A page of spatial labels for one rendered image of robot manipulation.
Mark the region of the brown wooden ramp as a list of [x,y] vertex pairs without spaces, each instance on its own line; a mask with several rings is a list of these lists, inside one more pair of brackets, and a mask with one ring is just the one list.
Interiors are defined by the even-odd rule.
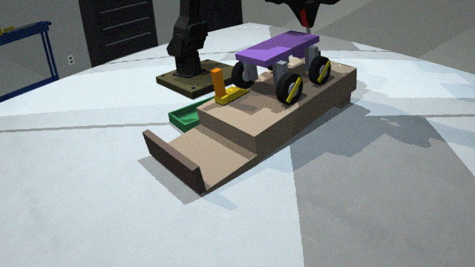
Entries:
[[315,85],[305,58],[289,59],[303,92],[294,105],[276,97],[273,72],[258,74],[248,93],[222,106],[214,98],[197,107],[199,125],[164,142],[149,129],[142,132],[148,152],[198,194],[209,194],[246,173],[330,108],[350,104],[357,68],[330,60],[324,85]]

